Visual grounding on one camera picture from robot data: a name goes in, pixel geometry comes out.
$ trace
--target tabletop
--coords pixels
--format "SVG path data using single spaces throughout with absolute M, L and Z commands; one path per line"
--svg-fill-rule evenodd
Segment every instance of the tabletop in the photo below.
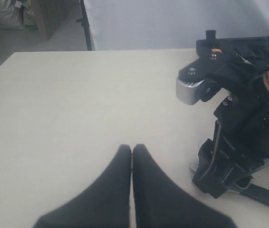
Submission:
M 13 54 L 0 66 L 0 228 L 32 227 L 78 195 L 122 143 L 144 143 L 178 186 L 238 227 L 269 228 L 269 207 L 235 193 L 215 200 L 191 182 L 227 94 L 193 106 L 176 98 L 178 71 L 196 58 L 194 49 Z M 254 177 L 269 188 L 269 167 Z

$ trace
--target gray floor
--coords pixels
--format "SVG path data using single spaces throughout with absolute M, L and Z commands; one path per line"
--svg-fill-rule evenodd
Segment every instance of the gray floor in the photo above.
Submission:
M 83 28 L 76 19 L 80 7 L 72 10 L 49 41 L 42 42 L 37 30 L 0 30 L 0 65 L 14 52 L 21 51 L 85 51 Z

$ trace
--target white table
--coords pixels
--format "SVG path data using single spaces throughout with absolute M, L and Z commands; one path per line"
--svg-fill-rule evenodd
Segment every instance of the white table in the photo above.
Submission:
M 268 207 L 234 193 L 215 200 L 191 183 L 226 96 L 178 101 L 175 78 L 195 58 L 193 49 L 13 54 L 0 67 L 0 228 L 32 227 L 75 197 L 121 143 L 146 144 L 176 184 L 240 228 L 269 228 Z M 255 177 L 269 188 L 269 168 Z

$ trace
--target metal screw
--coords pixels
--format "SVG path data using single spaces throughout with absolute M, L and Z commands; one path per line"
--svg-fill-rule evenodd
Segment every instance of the metal screw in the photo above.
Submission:
M 216 53 L 211 53 L 210 59 L 211 60 L 216 60 Z
M 195 68 L 193 67 L 189 68 L 188 74 L 195 75 Z

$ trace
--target white backdrop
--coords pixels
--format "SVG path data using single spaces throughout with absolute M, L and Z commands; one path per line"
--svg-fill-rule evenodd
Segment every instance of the white backdrop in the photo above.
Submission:
M 269 0 L 84 0 L 96 50 L 194 48 L 218 38 L 269 35 Z

